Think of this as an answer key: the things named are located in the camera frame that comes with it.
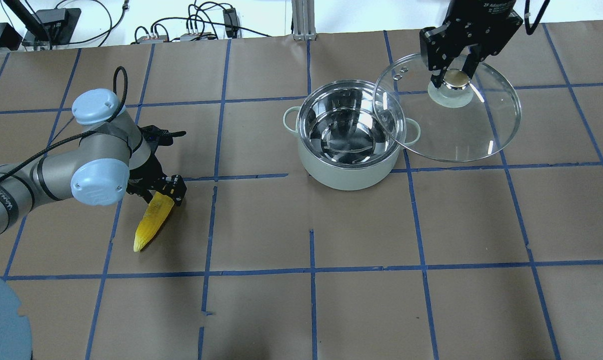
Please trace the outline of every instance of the power adapter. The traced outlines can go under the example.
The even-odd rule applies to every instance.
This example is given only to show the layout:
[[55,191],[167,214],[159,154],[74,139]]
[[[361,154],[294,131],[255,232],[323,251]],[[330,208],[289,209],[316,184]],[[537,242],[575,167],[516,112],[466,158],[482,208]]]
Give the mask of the power adapter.
[[237,10],[235,7],[223,10],[223,23],[226,25],[226,36],[228,38],[237,39],[239,33],[240,21],[237,18]]

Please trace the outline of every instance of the tiled surface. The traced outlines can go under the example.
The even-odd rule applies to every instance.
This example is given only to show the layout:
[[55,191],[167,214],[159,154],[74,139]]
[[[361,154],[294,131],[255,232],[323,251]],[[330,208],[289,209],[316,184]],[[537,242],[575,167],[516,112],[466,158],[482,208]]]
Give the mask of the tiled surface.
[[317,274],[320,359],[432,359],[421,272]]
[[429,271],[441,359],[551,359],[528,268]]
[[62,100],[119,64],[140,126],[188,132],[157,151],[186,200],[141,253],[130,195],[45,205],[0,236],[34,358],[603,358],[603,56],[581,55],[603,46],[574,41],[600,32],[542,26],[489,59],[523,105],[503,155],[402,153],[356,192],[308,176],[281,115],[332,80],[374,82],[415,30],[9,55],[0,163],[79,133]]
[[603,359],[603,266],[544,267],[539,278],[564,359]]
[[603,82],[603,21],[549,23],[548,32],[572,84]]

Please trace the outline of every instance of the pot lid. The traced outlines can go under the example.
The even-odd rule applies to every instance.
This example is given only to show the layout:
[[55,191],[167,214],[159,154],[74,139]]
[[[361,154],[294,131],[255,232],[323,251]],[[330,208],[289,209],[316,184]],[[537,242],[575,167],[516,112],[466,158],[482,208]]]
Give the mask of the pot lid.
[[412,126],[417,123],[421,130],[409,143],[393,137],[399,145],[433,160],[471,162],[512,141],[522,117],[515,89],[485,63],[469,79],[460,70],[464,61],[466,56],[460,55],[450,64],[439,89],[420,54],[402,57],[381,73],[374,89],[377,117],[388,116],[389,103],[399,103]]

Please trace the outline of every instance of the blue joint cap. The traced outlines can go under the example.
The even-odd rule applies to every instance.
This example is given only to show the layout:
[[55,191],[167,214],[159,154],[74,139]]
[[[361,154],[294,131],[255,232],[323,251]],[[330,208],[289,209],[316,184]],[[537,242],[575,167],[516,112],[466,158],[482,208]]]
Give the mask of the blue joint cap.
[[[72,114],[79,125],[93,125],[107,120],[119,106],[117,94],[109,89],[92,89],[78,96],[72,103]],[[126,111],[121,108],[117,116]]]

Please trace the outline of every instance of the light blue cap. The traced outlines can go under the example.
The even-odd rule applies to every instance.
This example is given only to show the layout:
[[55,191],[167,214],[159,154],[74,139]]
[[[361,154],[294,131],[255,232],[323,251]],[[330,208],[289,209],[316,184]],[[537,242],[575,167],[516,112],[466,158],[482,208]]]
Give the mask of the light blue cap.
[[29,360],[33,351],[30,322],[18,315],[21,302],[0,279],[0,360]]
[[[119,98],[114,92],[109,89],[92,89],[75,99],[72,103],[72,114],[79,125],[93,125],[107,120],[118,106]],[[124,105],[119,114],[125,110]]]

